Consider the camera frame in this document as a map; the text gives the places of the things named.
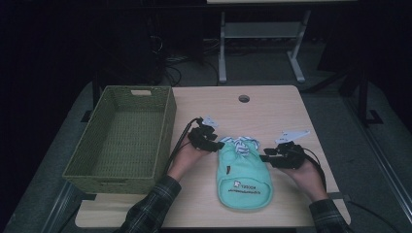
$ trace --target person's arm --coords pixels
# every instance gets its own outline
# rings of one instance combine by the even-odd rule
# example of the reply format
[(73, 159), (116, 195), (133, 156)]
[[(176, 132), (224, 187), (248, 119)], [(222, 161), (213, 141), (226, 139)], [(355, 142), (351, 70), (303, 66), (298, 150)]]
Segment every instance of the person's arm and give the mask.
[(167, 176), (127, 212), (126, 219), (117, 232), (158, 232), (170, 206), (182, 189), (179, 181), (202, 156), (209, 153), (195, 149), (186, 137)]
[(321, 176), (311, 162), (305, 160), (299, 169), (280, 170), (290, 176), (312, 201), (309, 209), (318, 233), (353, 232), (334, 202), (328, 198)]

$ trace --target plaid sleeve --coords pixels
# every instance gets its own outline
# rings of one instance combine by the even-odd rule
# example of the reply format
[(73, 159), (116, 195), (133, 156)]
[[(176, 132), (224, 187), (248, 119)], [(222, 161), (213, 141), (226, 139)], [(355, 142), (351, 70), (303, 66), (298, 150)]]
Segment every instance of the plaid sleeve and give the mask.
[(353, 232), (331, 199), (314, 202), (309, 209), (318, 233)]
[(158, 232), (181, 189), (173, 178), (162, 178), (143, 200), (128, 211), (117, 232)]

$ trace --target hand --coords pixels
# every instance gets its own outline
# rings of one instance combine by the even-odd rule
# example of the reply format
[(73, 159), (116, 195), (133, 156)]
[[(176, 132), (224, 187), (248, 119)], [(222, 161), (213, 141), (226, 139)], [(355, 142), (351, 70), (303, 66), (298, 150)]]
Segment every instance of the hand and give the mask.
[(185, 136), (184, 140), (182, 141), (181, 148), (178, 151), (175, 159), (173, 160), (173, 164), (170, 167), (167, 175), (175, 179), (176, 181), (180, 181), (183, 175), (194, 166), (194, 164), (200, 160), (203, 156), (211, 153), (207, 150), (198, 150), (193, 147), (190, 143), (188, 135)]
[(307, 159), (299, 169), (279, 169), (290, 176), (297, 186), (302, 190), (312, 202), (327, 199), (321, 176), (315, 166)]

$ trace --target basket handle hole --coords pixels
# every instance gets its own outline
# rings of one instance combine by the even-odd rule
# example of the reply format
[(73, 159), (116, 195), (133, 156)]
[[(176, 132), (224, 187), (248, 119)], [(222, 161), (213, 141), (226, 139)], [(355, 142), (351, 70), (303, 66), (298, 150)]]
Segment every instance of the basket handle hole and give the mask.
[(149, 90), (130, 90), (132, 95), (145, 95), (145, 96), (151, 96), (152, 92)]

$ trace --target floor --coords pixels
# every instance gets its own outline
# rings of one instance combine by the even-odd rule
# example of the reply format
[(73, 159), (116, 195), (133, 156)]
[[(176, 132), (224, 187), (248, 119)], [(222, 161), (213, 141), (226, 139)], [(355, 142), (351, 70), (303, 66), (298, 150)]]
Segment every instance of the floor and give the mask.
[[(291, 48), (291, 42), (263, 44), (265, 46), (262, 42), (255, 42), (243, 47), (242, 52), (229, 52), (225, 85), (291, 84), (303, 90), (333, 75), (317, 70), (324, 48), (322, 43), (306, 43), (301, 48), (298, 60), (306, 77), (305, 83), (295, 80), (287, 60), (286, 51)], [(221, 85), (217, 82), (218, 56), (215, 52), (208, 53), (203, 64), (185, 60), (177, 53), (168, 61), (168, 75), (162, 85)], [(382, 159), (379, 155), (383, 154), (406, 193), (410, 193), (412, 136), (391, 110), (382, 91), (372, 83), (369, 85), (368, 109), (375, 110), (384, 123), (365, 128), (354, 112), (357, 94), (349, 98), (340, 96), (338, 89), (341, 84), (342, 80), (339, 80), (316, 93), (301, 95), (337, 184), (354, 203), (381, 216), (398, 232), (412, 232), (411, 219), (404, 211), (406, 207), (400, 204), (399, 195), (389, 182), (385, 167), (379, 162), (379, 158)], [(61, 178), (86, 127), (81, 119), (91, 109), (89, 84), (74, 103), (5, 232), (113, 232), (113, 229), (80, 229), (75, 225), (79, 203), (92, 197)], [(364, 209), (351, 203), (347, 203), (347, 208), (355, 232), (395, 232), (389, 224)], [(269, 231), (257, 229), (254, 232)], [(297, 229), (297, 232), (315, 231), (305, 228)]]

